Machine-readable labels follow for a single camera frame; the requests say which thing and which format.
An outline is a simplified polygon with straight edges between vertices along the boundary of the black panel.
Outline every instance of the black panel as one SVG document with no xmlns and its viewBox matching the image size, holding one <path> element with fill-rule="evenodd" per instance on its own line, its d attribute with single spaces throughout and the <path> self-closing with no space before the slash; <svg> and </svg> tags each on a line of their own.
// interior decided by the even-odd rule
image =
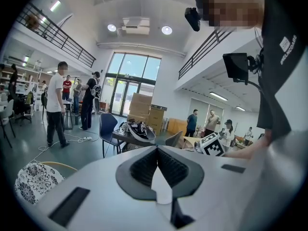
<svg viewBox="0 0 308 231">
<path fill-rule="evenodd" d="M 66 227 L 89 192 L 90 190 L 88 189 L 76 187 L 49 215 L 49 218 L 59 225 Z"/>
<path fill-rule="evenodd" d="M 245 171 L 244 167 L 238 167 L 238 166 L 234 166 L 234 165 L 230 165 L 230 164 L 224 164 L 223 166 L 221 166 L 221 168 L 226 169 L 226 170 L 230 170 L 236 173 L 241 173 L 243 174 Z"/>
</svg>

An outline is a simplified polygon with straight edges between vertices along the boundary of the backpack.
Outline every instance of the backpack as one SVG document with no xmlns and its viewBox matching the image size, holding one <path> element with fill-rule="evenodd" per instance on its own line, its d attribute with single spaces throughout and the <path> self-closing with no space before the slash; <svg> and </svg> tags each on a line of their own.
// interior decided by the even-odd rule
<svg viewBox="0 0 308 231">
<path fill-rule="evenodd" d="M 96 85 L 91 89 L 91 95 L 93 97 L 99 97 L 99 95 L 101 94 L 102 88 L 101 86 L 98 85 L 96 79 L 94 80 L 95 80 Z"/>
</svg>

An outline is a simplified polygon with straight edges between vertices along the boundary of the white t-shirt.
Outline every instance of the white t-shirt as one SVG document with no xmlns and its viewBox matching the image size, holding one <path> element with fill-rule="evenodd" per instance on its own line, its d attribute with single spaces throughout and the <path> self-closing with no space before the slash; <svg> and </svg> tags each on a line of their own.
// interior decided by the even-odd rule
<svg viewBox="0 0 308 231">
<path fill-rule="evenodd" d="M 48 112 L 61 112 L 61 106 L 59 104 L 56 89 L 63 88 L 63 78 L 59 73 L 56 73 L 51 77 L 48 92 L 47 92 L 47 106 L 46 109 Z"/>
<path fill-rule="evenodd" d="M 229 133 L 228 129 L 225 129 L 224 132 L 227 134 L 221 138 L 220 143 L 226 147 L 230 147 L 231 141 L 234 139 L 234 132 Z"/>
</svg>

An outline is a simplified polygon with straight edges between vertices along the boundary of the fluorescent light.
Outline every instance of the fluorescent light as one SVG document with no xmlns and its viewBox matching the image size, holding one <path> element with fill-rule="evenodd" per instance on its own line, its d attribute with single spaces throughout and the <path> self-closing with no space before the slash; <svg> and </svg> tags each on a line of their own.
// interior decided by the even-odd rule
<svg viewBox="0 0 308 231">
<path fill-rule="evenodd" d="M 60 5 L 60 1 L 56 1 L 56 3 L 50 8 L 50 10 L 53 12 L 55 9 L 56 9 L 56 7 L 58 7 Z"/>
<path fill-rule="evenodd" d="M 172 28 L 169 26 L 163 26 L 162 32 L 163 34 L 170 35 L 172 33 Z"/>
<path fill-rule="evenodd" d="M 111 31 L 111 32 L 115 32 L 115 31 L 116 31 L 116 26 L 113 25 L 113 24 L 109 24 L 107 28 L 108 28 L 108 30 Z"/>
<path fill-rule="evenodd" d="M 236 108 L 238 108 L 239 110 L 243 110 L 245 111 L 243 108 L 241 108 L 240 106 L 236 106 Z"/>
<path fill-rule="evenodd" d="M 214 92 L 210 92 L 210 94 L 211 95 L 213 95 L 213 96 L 215 96 L 215 97 L 218 97 L 218 98 L 220 98 L 220 99 L 222 99 L 222 100 L 224 100 L 224 101 L 228 101 L 228 99 L 226 99 L 226 98 L 224 98 L 224 97 L 222 97 L 222 96 L 219 96 L 218 94 L 216 94 L 216 93 L 214 93 Z"/>
<path fill-rule="evenodd" d="M 43 24 L 47 19 L 44 17 L 40 22 Z"/>
</svg>

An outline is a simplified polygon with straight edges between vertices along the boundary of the cardboard box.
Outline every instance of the cardboard box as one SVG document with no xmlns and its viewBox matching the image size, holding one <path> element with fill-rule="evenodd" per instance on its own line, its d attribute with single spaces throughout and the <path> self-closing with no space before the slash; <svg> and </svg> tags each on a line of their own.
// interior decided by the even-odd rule
<svg viewBox="0 0 308 231">
<path fill-rule="evenodd" d="M 135 119 L 135 122 L 145 122 L 145 123 L 148 123 L 149 115 L 133 115 L 133 114 L 129 114 L 127 116 L 127 121 L 131 120 L 131 119 Z"/>
<path fill-rule="evenodd" d="M 131 102 L 132 103 L 146 103 L 150 106 L 152 102 L 152 97 L 134 92 Z"/>
<path fill-rule="evenodd" d="M 145 114 L 148 115 L 150 110 L 150 106 L 146 103 L 140 102 L 131 102 L 129 106 L 129 113 L 130 114 Z"/>
</svg>

